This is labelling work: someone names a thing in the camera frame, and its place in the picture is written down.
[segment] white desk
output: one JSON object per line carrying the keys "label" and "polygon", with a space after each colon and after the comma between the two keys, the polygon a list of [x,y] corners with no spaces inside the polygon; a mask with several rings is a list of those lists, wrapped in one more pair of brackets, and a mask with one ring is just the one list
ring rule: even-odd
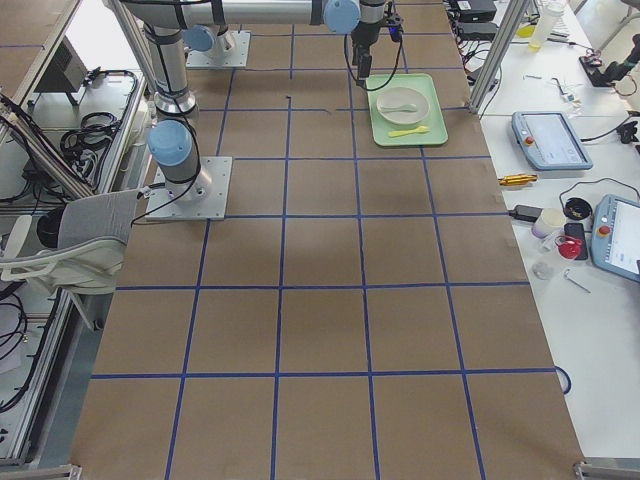
{"label": "white desk", "polygon": [[[575,16],[565,23],[571,39],[588,45]],[[545,44],[537,54],[526,45],[512,45],[503,64],[503,82],[482,119],[482,127],[498,176],[533,172],[511,133],[511,113],[517,110],[572,112],[549,82],[558,77],[580,85],[574,91],[583,108],[571,122],[581,137],[603,133],[626,117],[625,104],[611,89],[595,89],[579,65],[584,49]],[[523,79],[524,74],[543,80]],[[505,188],[509,208],[516,204],[559,208],[558,194],[582,180],[612,177],[640,187],[640,156],[612,134],[587,144],[594,167],[588,171],[536,172],[539,180],[525,187]],[[585,198],[595,207],[606,193],[635,200],[632,190],[612,182],[578,186],[570,196]],[[514,221],[513,229],[525,266],[540,255],[540,241],[531,224]],[[562,276],[550,281],[529,274],[531,286],[556,365],[573,382],[565,397],[583,453],[587,457],[640,457],[640,284],[576,262],[572,276],[589,288],[587,294]]]}

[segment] blue joint cap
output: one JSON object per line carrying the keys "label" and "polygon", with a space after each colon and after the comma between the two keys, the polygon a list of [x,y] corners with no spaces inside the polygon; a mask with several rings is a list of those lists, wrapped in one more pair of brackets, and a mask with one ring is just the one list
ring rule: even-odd
{"label": "blue joint cap", "polygon": [[191,153],[193,139],[187,127],[180,122],[163,120],[151,129],[147,144],[156,162],[165,167],[175,167]]}
{"label": "blue joint cap", "polygon": [[189,30],[183,30],[182,38],[184,38],[187,47],[191,50],[206,52],[213,47],[214,39],[211,37],[211,32],[207,27],[202,25],[196,25]]}
{"label": "blue joint cap", "polygon": [[360,4],[356,0],[329,0],[324,7],[324,24],[334,33],[346,35],[360,22]]}

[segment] light green square tray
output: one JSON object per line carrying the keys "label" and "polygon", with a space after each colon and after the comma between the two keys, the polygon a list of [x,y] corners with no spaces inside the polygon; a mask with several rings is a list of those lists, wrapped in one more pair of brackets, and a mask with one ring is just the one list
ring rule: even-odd
{"label": "light green square tray", "polygon": [[[367,88],[379,87],[384,84],[388,78],[389,75],[371,75],[367,79]],[[393,87],[413,88],[422,93],[430,105],[426,118],[420,123],[408,127],[395,125],[382,118],[382,115],[380,115],[380,112],[378,112],[376,108],[376,100],[378,99],[378,95]],[[369,111],[371,112],[373,139],[381,147],[442,145],[449,139],[447,127],[445,127],[444,118],[442,118],[442,110],[440,110],[438,96],[436,95],[436,88],[430,75],[426,73],[396,74],[389,85],[375,92],[367,92],[367,96],[369,98]],[[391,138],[388,135],[391,130],[411,129],[418,125],[426,125],[430,131],[396,138]]]}

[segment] bowl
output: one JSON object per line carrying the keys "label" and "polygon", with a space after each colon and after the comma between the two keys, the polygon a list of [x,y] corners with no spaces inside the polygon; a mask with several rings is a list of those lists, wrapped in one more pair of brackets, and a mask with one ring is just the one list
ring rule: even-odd
{"label": "bowl", "polygon": [[[389,111],[389,109],[405,106],[415,111]],[[412,88],[393,87],[378,95],[376,109],[382,118],[395,125],[415,125],[429,114],[429,101],[423,94]]]}

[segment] light blue control panel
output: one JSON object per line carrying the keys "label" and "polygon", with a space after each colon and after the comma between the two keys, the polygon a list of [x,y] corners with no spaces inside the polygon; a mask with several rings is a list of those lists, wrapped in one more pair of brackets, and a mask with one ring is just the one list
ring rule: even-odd
{"label": "light blue control panel", "polygon": [[591,235],[593,264],[640,282],[640,203],[606,195],[596,207]]}
{"label": "light blue control panel", "polygon": [[593,167],[580,137],[562,112],[515,112],[511,127],[527,161],[538,170]]}

